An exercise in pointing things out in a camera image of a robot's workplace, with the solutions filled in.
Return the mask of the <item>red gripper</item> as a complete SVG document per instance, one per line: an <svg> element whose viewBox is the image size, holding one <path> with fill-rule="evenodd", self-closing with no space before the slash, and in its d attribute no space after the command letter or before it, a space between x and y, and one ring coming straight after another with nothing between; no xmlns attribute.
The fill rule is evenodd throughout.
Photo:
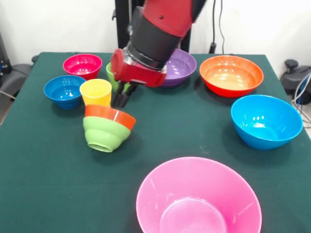
<svg viewBox="0 0 311 233"><path fill-rule="evenodd" d="M111 57L111 71L115 80L118 82L118 88L111 101L112 107L123 108L129 101L137 85L134 82L148 87L161 86L167 76L167 67L160 71L151 70L142 64L134 61L129 54L122 49L116 49ZM123 92L124 82L130 83L128 89Z"/></svg>

